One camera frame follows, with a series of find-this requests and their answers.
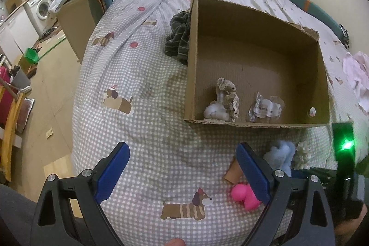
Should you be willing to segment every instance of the washing machine door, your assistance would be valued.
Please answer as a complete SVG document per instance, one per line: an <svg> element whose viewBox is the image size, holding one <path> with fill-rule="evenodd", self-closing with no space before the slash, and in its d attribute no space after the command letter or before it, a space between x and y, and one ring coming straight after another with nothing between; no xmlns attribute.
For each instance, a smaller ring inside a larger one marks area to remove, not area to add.
<svg viewBox="0 0 369 246"><path fill-rule="evenodd" d="M49 11L50 3L49 0L40 0L37 4L36 15L40 20L47 18L47 12Z"/></svg>

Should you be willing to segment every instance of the pink rubber dog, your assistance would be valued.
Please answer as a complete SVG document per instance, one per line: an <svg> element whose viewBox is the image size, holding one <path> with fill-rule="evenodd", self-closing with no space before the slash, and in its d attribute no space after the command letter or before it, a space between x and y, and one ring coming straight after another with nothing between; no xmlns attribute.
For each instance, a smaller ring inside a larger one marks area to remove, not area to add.
<svg viewBox="0 0 369 246"><path fill-rule="evenodd" d="M248 212L257 209L261 204L261 201L256 198L252 191L250 184L235 185L232 189L231 196L234 201L243 201L245 210Z"/></svg>

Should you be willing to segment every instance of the folded blanket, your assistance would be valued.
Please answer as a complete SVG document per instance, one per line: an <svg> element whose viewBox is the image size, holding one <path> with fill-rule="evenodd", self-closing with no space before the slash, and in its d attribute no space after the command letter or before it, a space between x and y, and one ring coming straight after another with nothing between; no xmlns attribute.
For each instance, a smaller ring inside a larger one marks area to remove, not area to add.
<svg viewBox="0 0 369 246"><path fill-rule="evenodd" d="M167 56L177 56L187 65L188 41L190 38L191 13L180 12L170 20L172 33L167 37L164 52Z"/></svg>

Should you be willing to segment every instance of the gingham bedsheet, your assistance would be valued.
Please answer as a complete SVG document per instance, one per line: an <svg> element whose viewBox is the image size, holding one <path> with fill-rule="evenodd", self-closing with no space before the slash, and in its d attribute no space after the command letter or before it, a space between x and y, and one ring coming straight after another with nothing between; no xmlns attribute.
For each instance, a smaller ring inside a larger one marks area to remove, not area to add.
<svg viewBox="0 0 369 246"><path fill-rule="evenodd" d="M331 121L355 121L357 159L364 157L369 122L346 82L342 71L346 50L333 32L289 0L227 1L319 32ZM230 199L230 186L222 179L239 142L248 142L262 155L274 139L307 141L312 166L334 167L329 126L245 129L183 120L187 67L164 54L164 43L171 33L170 19L189 5L190 0L114 0L83 59L73 109L73 164L79 173L108 156L119 141L130 146L130 161L102 203L126 246L163 246L174 237L184 239L187 246L241 245L263 206L246 212ZM108 33L114 39L106 46L93 45ZM132 97L129 114L103 105L104 92L114 85L119 97L127 101ZM199 188L213 199L204 208L204 219L161 219L164 202L190 204ZM278 235L286 230L290 216L287 212Z"/></svg>

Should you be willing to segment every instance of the blue plush toy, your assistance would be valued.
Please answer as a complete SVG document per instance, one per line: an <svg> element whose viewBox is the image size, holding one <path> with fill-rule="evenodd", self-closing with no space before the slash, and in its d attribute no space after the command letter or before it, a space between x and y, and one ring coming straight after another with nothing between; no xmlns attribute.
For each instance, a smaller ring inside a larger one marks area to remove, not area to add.
<svg viewBox="0 0 369 246"><path fill-rule="evenodd" d="M295 144L291 141L276 140L271 145L271 150L263 156L263 159L273 170L280 169L291 177L291 162L296 152Z"/></svg>

